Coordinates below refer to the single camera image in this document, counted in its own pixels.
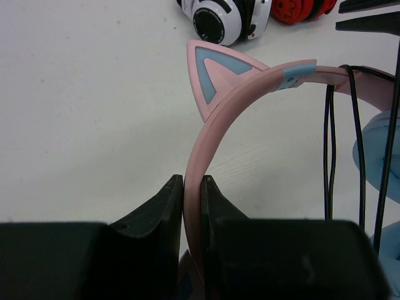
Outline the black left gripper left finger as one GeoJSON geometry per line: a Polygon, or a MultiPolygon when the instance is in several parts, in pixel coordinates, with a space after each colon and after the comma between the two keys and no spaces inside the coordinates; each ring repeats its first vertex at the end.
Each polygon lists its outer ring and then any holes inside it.
{"type": "Polygon", "coordinates": [[[174,299],[183,177],[120,220],[1,224],[2,299],[174,299]]]}

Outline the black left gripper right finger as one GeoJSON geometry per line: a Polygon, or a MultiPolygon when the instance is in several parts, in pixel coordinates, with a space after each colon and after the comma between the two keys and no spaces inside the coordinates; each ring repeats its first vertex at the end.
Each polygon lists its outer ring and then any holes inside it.
{"type": "Polygon", "coordinates": [[[207,299],[389,299],[369,239],[350,221],[251,219],[201,182],[207,299]]]}

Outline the pink blue cat-ear headphones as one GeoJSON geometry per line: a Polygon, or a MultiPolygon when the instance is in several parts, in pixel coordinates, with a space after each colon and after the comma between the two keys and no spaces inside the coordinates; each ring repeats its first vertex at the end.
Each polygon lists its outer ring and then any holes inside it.
{"type": "Polygon", "coordinates": [[[380,110],[370,122],[388,117],[393,103],[394,77],[366,66],[320,66],[313,59],[269,67],[232,49],[204,41],[187,45],[189,79],[204,126],[194,143],[184,180],[183,218],[189,249],[179,263],[189,299],[204,298],[204,262],[201,254],[201,180],[231,124],[253,102],[274,91],[304,83],[327,87],[324,139],[335,138],[333,94],[350,95],[380,110]]]}

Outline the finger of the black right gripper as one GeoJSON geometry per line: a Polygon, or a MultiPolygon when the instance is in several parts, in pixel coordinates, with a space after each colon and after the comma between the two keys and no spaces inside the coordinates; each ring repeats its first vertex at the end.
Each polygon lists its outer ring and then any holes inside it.
{"type": "Polygon", "coordinates": [[[399,5],[399,0],[347,0],[339,5],[339,13],[354,13],[399,5]]]}
{"type": "Polygon", "coordinates": [[[336,23],[337,31],[399,35],[398,17],[361,17],[336,23]]]}

